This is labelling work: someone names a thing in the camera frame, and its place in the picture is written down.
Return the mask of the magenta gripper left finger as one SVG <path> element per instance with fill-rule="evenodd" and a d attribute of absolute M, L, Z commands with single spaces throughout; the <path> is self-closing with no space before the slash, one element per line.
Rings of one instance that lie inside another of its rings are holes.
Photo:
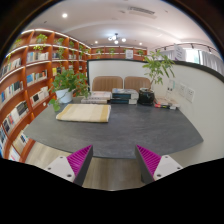
<path fill-rule="evenodd" d="M 69 156 L 59 156 L 45 170 L 65 180 L 82 186 L 93 156 L 93 146 L 89 145 Z"/>

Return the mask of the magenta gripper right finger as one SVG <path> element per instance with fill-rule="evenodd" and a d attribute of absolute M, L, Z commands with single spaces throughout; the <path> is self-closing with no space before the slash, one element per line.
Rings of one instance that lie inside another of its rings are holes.
<path fill-rule="evenodd" d="M 152 183 L 182 169 L 169 155 L 160 156 L 142 146 L 135 146 L 135 155 L 141 171 L 142 182 Z"/>

